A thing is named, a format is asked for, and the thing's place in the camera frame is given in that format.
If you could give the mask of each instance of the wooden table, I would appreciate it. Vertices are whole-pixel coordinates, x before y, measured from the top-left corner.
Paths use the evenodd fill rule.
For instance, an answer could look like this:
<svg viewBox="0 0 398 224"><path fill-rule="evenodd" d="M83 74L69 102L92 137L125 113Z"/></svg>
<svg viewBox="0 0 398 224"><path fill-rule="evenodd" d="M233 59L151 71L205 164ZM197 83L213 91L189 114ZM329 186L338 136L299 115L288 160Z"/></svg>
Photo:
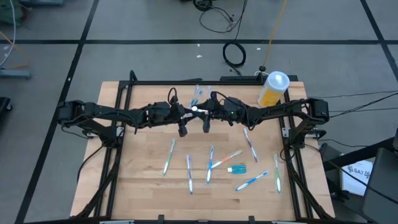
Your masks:
<svg viewBox="0 0 398 224"><path fill-rule="evenodd" d="M104 82L98 104L114 106L118 82ZM140 86L132 89L130 108L140 108L155 101L167 101L172 86ZM178 98L187 105L191 100L194 86L176 86ZM226 96L235 96L248 105L257 105L261 86L212 86ZM290 99L306 98L302 82L292 82ZM110 125L110 121L99 120ZM286 165L279 161L282 193L275 189L274 154L282 149L278 119L261 123L249 132L257 150L259 162L255 163L245 140L243 126L230 127L227 122L212 121L208 134L202 131L202 121L191 121L188 134L178 136L178 126L168 125L138 130L126 128L118 184L114 199L112 219L156 220L165 215L167 220L295 220ZM176 139L174 153L167 175L162 177L171 140ZM317 146L314 139L306 140ZM101 145L99 139L88 141L85 157ZM214 145L214 161L241 149L243 153L213 169L211 184L205 184L210 147ZM188 191L186 155L192 160L193 195ZM98 189L105 150L92 158L83 168L76 189L71 215L76 215ZM302 149L303 165L307 184L319 204L334 216L322 160L319 152L311 148ZM233 164L245 163L246 174L230 174L226 168ZM235 188L261 172L269 174L246 189L235 192ZM301 214L305 217L302 193L297 188ZM108 192L104 194L104 214Z"/></svg>

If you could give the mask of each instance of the blue toothbrush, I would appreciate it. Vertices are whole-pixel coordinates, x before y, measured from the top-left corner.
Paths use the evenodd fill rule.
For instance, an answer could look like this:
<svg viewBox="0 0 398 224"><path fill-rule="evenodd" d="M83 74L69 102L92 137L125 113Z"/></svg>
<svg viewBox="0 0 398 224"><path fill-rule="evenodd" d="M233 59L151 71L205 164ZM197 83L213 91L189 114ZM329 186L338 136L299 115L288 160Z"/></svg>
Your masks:
<svg viewBox="0 0 398 224"><path fill-rule="evenodd" d="M210 150L210 160L209 160L209 169L207 170L206 184L210 184L211 165L212 165L212 163L213 163L213 153L214 153L214 147L211 146L211 150Z"/></svg>
<svg viewBox="0 0 398 224"><path fill-rule="evenodd" d="M240 190L242 190L243 188L247 187L249 184L255 182L258 178L264 177L264 176L267 175L267 174L268 174L268 170L265 171L265 172L263 172L262 174L258 175L257 177L255 177L255 178L253 178L253 179L247 181L246 183L240 185L239 187L237 187L237 188L235 189L235 191L240 191Z"/></svg>

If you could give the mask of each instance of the plastic bottle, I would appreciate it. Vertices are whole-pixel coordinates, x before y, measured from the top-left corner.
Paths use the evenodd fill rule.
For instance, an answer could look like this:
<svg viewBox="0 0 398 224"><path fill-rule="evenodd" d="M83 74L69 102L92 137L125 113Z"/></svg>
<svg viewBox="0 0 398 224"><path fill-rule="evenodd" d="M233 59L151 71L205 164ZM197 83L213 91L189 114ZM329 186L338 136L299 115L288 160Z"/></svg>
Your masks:
<svg viewBox="0 0 398 224"><path fill-rule="evenodd" d="M283 72L271 72L257 100L261 107L274 106L289 87L290 80Z"/></svg>
<svg viewBox="0 0 398 224"><path fill-rule="evenodd" d="M233 174L244 174L246 172L246 166L244 164L234 165L227 168L227 172L231 172Z"/></svg>

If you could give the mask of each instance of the floor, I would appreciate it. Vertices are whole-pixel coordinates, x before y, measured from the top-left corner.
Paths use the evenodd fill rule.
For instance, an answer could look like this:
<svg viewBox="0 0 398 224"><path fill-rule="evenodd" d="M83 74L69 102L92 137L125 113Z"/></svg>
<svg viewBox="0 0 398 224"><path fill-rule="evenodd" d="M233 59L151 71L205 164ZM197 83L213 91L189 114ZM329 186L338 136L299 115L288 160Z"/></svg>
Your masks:
<svg viewBox="0 0 398 224"><path fill-rule="evenodd" d="M237 18L242 3L214 4ZM243 75L253 75L263 63L266 39L281 5L281 0L248 1L238 37L247 43L243 46L248 57L239 69ZM298 75L308 96L398 90L397 7L395 0L288 1L267 71ZM236 75L221 55L225 40L233 39L236 31L205 30L198 21L200 14L192 3L179 0L68 0L62 7L33 7L17 30L17 43L30 57L32 78L0 80L0 96L10 97L14 105L0 130L4 223L15 222L42 149L49 149L47 159L24 220L69 216L86 141L58 127L53 136L51 131L48 134L59 99L96 102L101 82L126 80L131 69L139 80L219 80ZM226 27L216 12L206 13L203 22L214 29ZM0 25L0 30L12 36L9 26ZM0 49L5 43L0 42ZM234 47L227 55L233 62L241 57ZM6 66L18 63L24 58L14 52ZM383 96L328 102L330 110L347 110ZM392 97L369 108L397 106ZM369 145L393 136L397 127L396 110L383 110L339 116L322 128L328 131L327 139ZM52 140L49 147L44 144L46 136L46 142ZM328 143L345 153L355 150Z"/></svg>

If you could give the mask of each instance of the yellow bottle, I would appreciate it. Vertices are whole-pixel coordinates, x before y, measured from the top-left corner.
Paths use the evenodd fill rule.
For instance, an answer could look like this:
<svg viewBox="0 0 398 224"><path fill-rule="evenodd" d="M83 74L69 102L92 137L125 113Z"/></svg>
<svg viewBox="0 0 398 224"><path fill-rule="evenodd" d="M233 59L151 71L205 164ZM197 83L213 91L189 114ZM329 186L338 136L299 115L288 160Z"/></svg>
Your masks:
<svg viewBox="0 0 398 224"><path fill-rule="evenodd" d="M257 100L261 107L274 106L289 87L290 80L283 72L271 72Z"/></svg>

